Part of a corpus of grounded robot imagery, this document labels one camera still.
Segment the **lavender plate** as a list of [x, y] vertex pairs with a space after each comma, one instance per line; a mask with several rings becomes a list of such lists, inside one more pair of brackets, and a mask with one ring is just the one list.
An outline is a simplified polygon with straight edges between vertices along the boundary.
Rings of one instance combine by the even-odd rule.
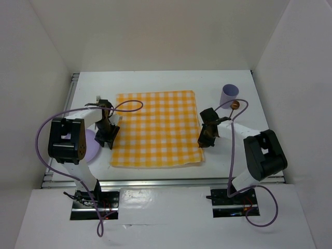
[[87, 163], [94, 160], [94, 158], [98, 155], [100, 150], [100, 144], [95, 140], [96, 133], [90, 129], [86, 129], [86, 154], [85, 160]]

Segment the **yellow checkered cloth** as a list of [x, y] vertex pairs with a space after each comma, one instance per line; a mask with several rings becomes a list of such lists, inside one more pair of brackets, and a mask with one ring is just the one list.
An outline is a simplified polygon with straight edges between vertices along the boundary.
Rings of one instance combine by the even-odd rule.
[[175, 168], [204, 160], [192, 90], [120, 93], [119, 133], [110, 164], [118, 168]]

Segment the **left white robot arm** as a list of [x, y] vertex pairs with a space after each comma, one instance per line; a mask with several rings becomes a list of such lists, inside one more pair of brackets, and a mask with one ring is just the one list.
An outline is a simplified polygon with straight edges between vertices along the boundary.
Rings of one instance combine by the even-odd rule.
[[48, 154], [66, 168], [84, 201], [91, 207], [97, 207], [103, 201], [103, 194], [99, 181], [91, 173], [85, 159], [86, 127], [95, 124], [98, 130], [94, 140], [99, 146], [108, 145], [112, 149], [120, 130], [120, 117], [113, 114], [113, 106], [108, 100], [101, 99], [86, 107], [66, 118], [52, 119]]

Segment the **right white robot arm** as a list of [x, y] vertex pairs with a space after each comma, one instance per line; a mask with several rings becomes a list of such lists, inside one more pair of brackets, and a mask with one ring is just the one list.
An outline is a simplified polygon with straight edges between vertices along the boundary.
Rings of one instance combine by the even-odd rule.
[[[239, 203], [244, 198], [244, 192], [287, 168], [287, 159], [274, 131], [254, 130], [236, 123], [230, 117], [220, 118], [213, 108], [203, 110], [200, 116], [203, 121], [198, 138], [200, 148], [213, 147], [216, 138], [230, 132], [231, 165], [226, 197], [231, 203]], [[233, 178], [236, 141], [243, 142], [246, 168]]]

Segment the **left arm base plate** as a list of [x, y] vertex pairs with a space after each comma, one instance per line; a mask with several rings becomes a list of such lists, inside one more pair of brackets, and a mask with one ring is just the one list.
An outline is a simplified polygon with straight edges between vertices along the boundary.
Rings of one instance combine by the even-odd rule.
[[[88, 195], [84, 196], [77, 191], [69, 195], [73, 200], [70, 220], [98, 220], [93, 203]], [[119, 191], [103, 191], [99, 199], [95, 198], [96, 205], [102, 218], [106, 220], [118, 219]]]

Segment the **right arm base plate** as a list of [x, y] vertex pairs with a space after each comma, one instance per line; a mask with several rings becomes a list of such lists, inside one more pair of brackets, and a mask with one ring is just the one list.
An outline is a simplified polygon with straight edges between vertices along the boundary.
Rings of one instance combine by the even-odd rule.
[[227, 189], [211, 189], [205, 197], [211, 201], [214, 218], [259, 216], [258, 202], [255, 190], [240, 193], [232, 198], [227, 196]]

